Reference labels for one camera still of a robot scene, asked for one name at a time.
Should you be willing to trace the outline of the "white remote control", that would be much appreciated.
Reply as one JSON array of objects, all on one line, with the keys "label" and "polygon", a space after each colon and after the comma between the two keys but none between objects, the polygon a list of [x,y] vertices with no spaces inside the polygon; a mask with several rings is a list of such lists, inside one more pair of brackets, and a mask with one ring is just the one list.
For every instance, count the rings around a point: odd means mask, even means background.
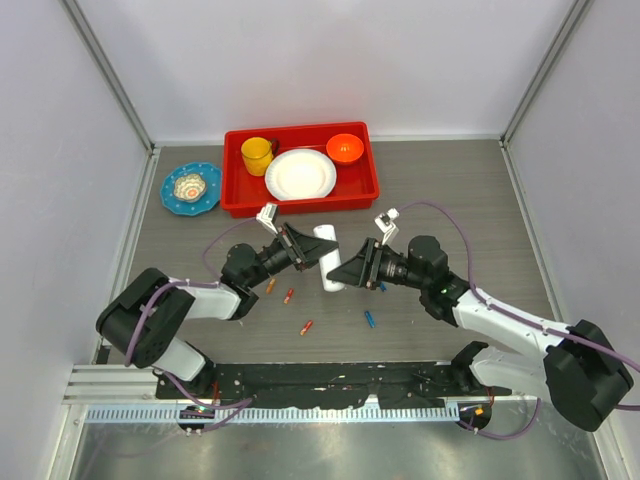
[{"label": "white remote control", "polygon": [[[317,238],[337,241],[335,227],[331,224],[318,225],[313,229],[313,233]],[[339,248],[334,249],[330,253],[324,255],[319,260],[321,272],[321,281],[323,289],[328,293],[336,293],[345,288],[345,285],[338,281],[330,280],[327,275],[341,265]]]}]

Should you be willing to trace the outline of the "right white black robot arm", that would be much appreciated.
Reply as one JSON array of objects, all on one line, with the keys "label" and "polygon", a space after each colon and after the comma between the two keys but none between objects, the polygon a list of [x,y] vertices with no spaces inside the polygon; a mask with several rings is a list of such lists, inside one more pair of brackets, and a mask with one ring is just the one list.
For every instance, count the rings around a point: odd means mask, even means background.
[{"label": "right white black robot arm", "polygon": [[401,254],[369,238],[344,263],[332,261],[326,278],[374,290],[382,283],[419,290],[434,319],[478,332],[506,346],[472,345],[451,371],[457,391],[502,387],[551,403],[574,426],[596,431],[632,389],[622,357],[595,324],[567,325],[513,309],[453,273],[433,236],[417,236]]}]

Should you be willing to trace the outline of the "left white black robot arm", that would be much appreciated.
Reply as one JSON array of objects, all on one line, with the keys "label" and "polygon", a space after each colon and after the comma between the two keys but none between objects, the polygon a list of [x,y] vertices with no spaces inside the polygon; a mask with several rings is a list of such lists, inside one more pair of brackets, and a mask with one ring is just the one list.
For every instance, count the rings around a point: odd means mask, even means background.
[{"label": "left white black robot arm", "polygon": [[151,367],[193,399],[205,397],[216,381],[214,363],[178,338],[187,320],[235,321],[259,300],[253,288],[293,267],[304,271],[338,249],[327,238],[304,234],[288,223],[260,250],[236,244],[213,283],[179,280],[155,267],[145,269],[98,316],[97,333],[138,369]]}]

